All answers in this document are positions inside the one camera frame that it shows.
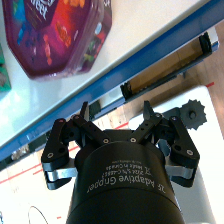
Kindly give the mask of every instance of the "candy box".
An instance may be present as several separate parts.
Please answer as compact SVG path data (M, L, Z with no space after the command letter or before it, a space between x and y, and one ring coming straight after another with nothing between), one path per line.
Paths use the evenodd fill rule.
M10 49L31 79L88 72L112 25L110 0L3 0Z

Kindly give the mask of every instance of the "screw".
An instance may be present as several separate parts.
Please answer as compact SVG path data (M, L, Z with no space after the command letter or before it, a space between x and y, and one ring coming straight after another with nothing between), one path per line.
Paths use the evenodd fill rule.
M190 117L191 120L195 119L196 118L196 113L194 111L190 111L189 117Z
M136 142L136 139L135 138L131 138L131 142Z
M50 158L52 158L53 156L54 156L54 154L51 152L51 153L48 153L47 158L50 159Z
M194 155L194 153L191 150L187 150L187 154L190 155L190 156Z
M109 143L109 139L105 138L105 139L103 140L103 143L105 143L105 144Z

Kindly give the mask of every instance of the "purple box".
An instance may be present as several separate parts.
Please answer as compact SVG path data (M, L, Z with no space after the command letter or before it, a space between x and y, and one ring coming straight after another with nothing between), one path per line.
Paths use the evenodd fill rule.
M6 36L31 79L88 72L110 31L110 0L3 0Z

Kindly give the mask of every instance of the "shelf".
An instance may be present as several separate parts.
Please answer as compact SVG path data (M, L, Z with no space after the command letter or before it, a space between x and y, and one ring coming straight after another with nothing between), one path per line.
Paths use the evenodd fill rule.
M12 90L0 93L0 160L178 49L224 18L221 0L113 1L113 26L92 70L50 82L29 80L0 43ZM0 3L0 27L3 25Z

